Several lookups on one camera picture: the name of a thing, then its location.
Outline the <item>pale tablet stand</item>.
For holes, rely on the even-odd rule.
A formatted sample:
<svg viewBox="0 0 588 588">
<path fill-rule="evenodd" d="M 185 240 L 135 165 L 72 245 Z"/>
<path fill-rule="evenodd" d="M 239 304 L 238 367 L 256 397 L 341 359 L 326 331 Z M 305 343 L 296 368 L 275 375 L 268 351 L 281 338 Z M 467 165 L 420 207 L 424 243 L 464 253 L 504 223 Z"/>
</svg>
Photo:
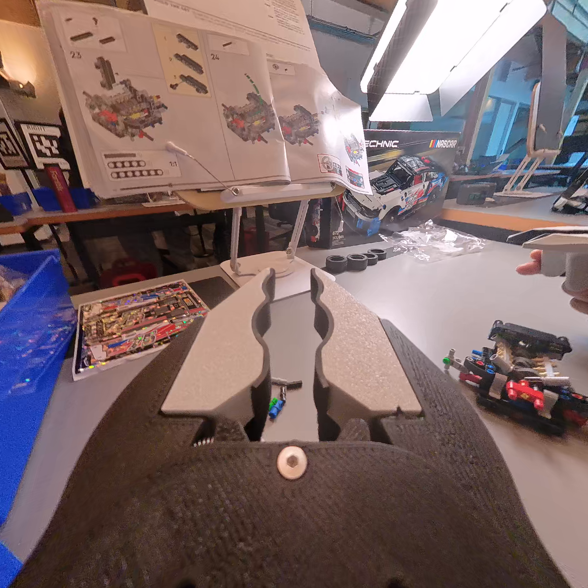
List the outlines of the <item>pale tablet stand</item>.
<svg viewBox="0 0 588 588">
<path fill-rule="evenodd" d="M 532 91 L 526 136 L 526 155 L 519 163 L 514 175 L 511 176 L 504 189 L 493 194 L 493 198 L 496 200 L 498 198 L 537 199 L 550 195 L 547 192 L 533 192 L 530 189 L 526 189 L 527 184 L 538 170 L 540 164 L 544 160 L 554 158 L 559 154 L 558 149 L 536 147 L 537 132 L 546 132 L 545 126 L 537 122 L 539 116 L 540 89 L 541 82 L 537 82 Z"/>
</svg>

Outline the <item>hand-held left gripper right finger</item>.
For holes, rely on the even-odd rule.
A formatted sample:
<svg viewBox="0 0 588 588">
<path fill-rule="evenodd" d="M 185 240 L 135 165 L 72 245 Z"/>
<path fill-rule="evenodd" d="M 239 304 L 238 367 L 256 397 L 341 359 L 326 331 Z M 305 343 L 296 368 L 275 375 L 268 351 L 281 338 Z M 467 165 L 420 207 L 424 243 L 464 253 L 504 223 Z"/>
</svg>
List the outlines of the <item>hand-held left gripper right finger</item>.
<svg viewBox="0 0 588 588">
<path fill-rule="evenodd" d="M 422 405 L 378 315 L 311 270 L 316 349 L 313 400 L 318 434 L 339 435 L 354 419 L 422 416 Z"/>
</svg>

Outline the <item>ceiling light panel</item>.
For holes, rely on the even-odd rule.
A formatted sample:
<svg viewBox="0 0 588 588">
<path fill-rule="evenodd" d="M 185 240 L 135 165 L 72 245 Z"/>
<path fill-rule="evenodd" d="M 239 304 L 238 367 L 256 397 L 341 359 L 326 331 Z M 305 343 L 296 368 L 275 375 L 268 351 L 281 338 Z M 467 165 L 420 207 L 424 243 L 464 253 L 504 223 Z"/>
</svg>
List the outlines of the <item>ceiling light panel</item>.
<svg viewBox="0 0 588 588">
<path fill-rule="evenodd" d="M 446 115 L 547 13 L 544 1 L 397 1 L 360 81 L 371 122 Z"/>
</svg>

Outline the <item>black white headset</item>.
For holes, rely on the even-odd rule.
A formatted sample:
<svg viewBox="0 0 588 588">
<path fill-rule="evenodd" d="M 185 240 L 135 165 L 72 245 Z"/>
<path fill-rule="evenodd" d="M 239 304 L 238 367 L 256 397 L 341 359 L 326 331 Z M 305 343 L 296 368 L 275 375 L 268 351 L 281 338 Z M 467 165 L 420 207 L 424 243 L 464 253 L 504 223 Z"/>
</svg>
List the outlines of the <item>black white headset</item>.
<svg viewBox="0 0 588 588">
<path fill-rule="evenodd" d="M 587 215 L 587 168 L 558 195 L 551 211 L 562 215 Z"/>
</svg>

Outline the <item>scattered small lego pieces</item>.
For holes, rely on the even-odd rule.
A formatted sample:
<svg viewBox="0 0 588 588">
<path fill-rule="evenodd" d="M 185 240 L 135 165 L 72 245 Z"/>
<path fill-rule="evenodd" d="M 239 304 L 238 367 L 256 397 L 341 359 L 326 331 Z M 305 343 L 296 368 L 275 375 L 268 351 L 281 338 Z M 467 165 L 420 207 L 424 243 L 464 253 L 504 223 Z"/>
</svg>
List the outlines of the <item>scattered small lego pieces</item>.
<svg viewBox="0 0 588 588">
<path fill-rule="evenodd" d="M 274 421 L 285 407 L 288 391 L 300 389 L 303 385 L 303 381 L 273 378 L 271 384 L 272 386 L 277 386 L 279 388 L 279 395 L 270 400 L 268 409 L 268 416 L 270 420 Z"/>
</svg>

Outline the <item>neighbouring table with orange edge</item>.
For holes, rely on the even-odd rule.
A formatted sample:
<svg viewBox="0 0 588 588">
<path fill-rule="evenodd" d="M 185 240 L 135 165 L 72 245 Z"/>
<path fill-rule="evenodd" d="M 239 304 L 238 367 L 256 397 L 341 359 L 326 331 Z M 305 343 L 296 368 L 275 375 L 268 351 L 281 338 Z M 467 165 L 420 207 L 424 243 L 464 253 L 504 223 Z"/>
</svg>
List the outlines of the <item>neighbouring table with orange edge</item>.
<svg viewBox="0 0 588 588">
<path fill-rule="evenodd" d="M 440 224 L 457 224 L 459 230 L 473 235 L 480 233 L 517 233 L 536 228 L 556 226 L 587 227 L 587 215 L 564 215 L 552 211 L 555 195 L 541 198 L 523 198 L 519 202 L 499 206 L 481 207 L 459 205 L 455 200 L 445 201 L 438 221 Z"/>
</svg>

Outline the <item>lego sticker sheet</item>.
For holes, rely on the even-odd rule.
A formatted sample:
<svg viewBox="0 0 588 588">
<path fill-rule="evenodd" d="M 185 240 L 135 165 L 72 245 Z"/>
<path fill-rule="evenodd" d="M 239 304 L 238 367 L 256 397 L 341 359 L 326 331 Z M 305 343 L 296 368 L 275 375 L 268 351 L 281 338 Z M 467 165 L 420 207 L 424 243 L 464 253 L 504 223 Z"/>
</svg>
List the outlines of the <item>lego sticker sheet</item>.
<svg viewBox="0 0 588 588">
<path fill-rule="evenodd" d="M 83 303 L 77 309 L 72 378 L 154 353 L 209 311 L 184 280 Z"/>
</svg>

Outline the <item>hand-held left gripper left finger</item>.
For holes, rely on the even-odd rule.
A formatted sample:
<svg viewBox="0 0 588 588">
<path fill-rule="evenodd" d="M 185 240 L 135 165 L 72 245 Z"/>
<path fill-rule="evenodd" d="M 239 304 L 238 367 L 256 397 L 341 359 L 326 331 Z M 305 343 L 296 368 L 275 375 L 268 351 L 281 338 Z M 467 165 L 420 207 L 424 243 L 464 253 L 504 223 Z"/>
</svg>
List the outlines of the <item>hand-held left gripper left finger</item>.
<svg viewBox="0 0 588 588">
<path fill-rule="evenodd" d="M 274 269 L 263 269 L 209 311 L 160 410 L 221 417 L 262 435 L 271 397 L 268 331 Z"/>
</svg>

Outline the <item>black white marker tag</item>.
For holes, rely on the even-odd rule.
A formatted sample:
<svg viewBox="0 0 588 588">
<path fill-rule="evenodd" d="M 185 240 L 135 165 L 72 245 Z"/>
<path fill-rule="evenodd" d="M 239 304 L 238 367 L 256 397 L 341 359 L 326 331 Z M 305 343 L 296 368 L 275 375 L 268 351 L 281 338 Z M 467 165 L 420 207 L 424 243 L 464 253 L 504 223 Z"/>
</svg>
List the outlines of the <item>black white marker tag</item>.
<svg viewBox="0 0 588 588">
<path fill-rule="evenodd" d="M 26 121 L 15 121 L 14 125 L 34 171 L 44 171 L 46 165 L 57 165 L 63 171 L 70 171 L 70 164 L 61 149 L 62 128 L 59 125 Z"/>
<path fill-rule="evenodd" d="M 7 171 L 29 168 L 26 153 L 5 118 L 1 118 L 1 166 Z"/>
</svg>

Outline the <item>red book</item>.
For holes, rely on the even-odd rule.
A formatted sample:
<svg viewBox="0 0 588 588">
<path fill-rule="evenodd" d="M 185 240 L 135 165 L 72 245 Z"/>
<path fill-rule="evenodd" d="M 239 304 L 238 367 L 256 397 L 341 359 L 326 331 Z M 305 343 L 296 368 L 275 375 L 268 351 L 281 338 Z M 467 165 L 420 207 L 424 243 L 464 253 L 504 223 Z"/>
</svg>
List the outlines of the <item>red book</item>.
<svg viewBox="0 0 588 588">
<path fill-rule="evenodd" d="M 77 212 L 77 207 L 71 196 L 70 188 L 58 164 L 44 164 L 44 170 L 51 183 L 55 198 L 60 209 L 65 213 Z"/>
</svg>

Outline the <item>blue shelf bin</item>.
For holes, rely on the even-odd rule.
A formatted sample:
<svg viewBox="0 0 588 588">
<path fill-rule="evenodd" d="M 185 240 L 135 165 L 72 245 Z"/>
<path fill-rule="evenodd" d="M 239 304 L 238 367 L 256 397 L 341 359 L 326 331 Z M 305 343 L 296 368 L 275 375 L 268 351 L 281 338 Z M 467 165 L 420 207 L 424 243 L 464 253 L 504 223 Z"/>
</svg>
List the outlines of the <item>blue shelf bin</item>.
<svg viewBox="0 0 588 588">
<path fill-rule="evenodd" d="M 27 192 L 1 195 L 3 206 L 13 217 L 18 217 L 32 211 L 32 201 Z"/>
<path fill-rule="evenodd" d="M 98 203 L 98 198 L 92 190 L 84 187 L 70 187 L 70 195 L 77 210 L 93 208 Z M 46 212 L 62 212 L 54 190 L 50 187 L 39 187 L 32 190 L 36 202 Z"/>
</svg>

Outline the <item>white book stand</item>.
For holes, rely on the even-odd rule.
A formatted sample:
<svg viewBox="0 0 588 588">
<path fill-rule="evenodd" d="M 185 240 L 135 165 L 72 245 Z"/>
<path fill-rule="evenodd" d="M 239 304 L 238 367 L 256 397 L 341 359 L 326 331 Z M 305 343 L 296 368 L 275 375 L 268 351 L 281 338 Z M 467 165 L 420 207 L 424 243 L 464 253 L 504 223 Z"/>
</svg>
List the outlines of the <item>white book stand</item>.
<svg viewBox="0 0 588 588">
<path fill-rule="evenodd" d="M 221 263 L 224 273 L 239 287 L 245 285 L 265 269 L 274 269 L 278 299 L 288 298 L 310 290 L 310 272 L 313 265 L 296 255 L 304 226 L 309 201 L 316 197 L 332 197 L 340 187 L 332 182 L 290 183 L 287 185 L 237 186 L 221 182 L 223 190 L 181 190 L 178 195 L 195 209 L 232 211 L 230 259 Z M 242 210 L 248 206 L 271 203 L 299 202 L 293 233 L 285 251 L 266 252 L 238 257 Z"/>
</svg>

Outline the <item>black device green display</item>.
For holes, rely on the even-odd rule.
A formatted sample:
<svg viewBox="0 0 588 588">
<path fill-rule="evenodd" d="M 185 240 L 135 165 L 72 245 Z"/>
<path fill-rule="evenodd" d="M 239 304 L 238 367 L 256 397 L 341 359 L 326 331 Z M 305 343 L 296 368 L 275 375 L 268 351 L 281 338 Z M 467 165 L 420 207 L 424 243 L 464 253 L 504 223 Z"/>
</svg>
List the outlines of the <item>black device green display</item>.
<svg viewBox="0 0 588 588">
<path fill-rule="evenodd" d="M 458 205 L 484 205 L 487 199 L 493 199 L 496 192 L 495 182 L 462 183 L 458 189 Z"/>
</svg>

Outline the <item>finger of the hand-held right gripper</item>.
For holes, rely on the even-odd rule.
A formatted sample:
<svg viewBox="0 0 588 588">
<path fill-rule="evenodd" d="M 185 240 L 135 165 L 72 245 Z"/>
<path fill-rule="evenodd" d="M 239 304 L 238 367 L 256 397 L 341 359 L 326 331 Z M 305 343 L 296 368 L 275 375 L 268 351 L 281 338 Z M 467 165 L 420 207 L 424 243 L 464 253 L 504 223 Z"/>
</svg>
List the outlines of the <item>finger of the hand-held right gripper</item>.
<svg viewBox="0 0 588 588">
<path fill-rule="evenodd" d="M 525 249 L 554 252 L 587 252 L 586 226 L 551 226 L 518 232 L 507 243 Z"/>
</svg>

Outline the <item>lego car chassis assembly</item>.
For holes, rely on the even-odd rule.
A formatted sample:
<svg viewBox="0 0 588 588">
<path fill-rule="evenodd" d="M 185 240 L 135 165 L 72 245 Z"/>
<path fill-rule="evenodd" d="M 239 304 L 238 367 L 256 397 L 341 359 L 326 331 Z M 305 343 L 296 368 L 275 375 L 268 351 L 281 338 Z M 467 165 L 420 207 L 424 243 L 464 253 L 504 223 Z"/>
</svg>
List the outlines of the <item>lego car chassis assembly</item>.
<svg viewBox="0 0 588 588">
<path fill-rule="evenodd" d="M 558 370 L 572 351 L 567 337 L 496 320 L 488 340 L 492 347 L 464 359 L 450 349 L 442 361 L 474 386 L 479 405 L 552 436 L 587 425 L 587 396 Z"/>
</svg>

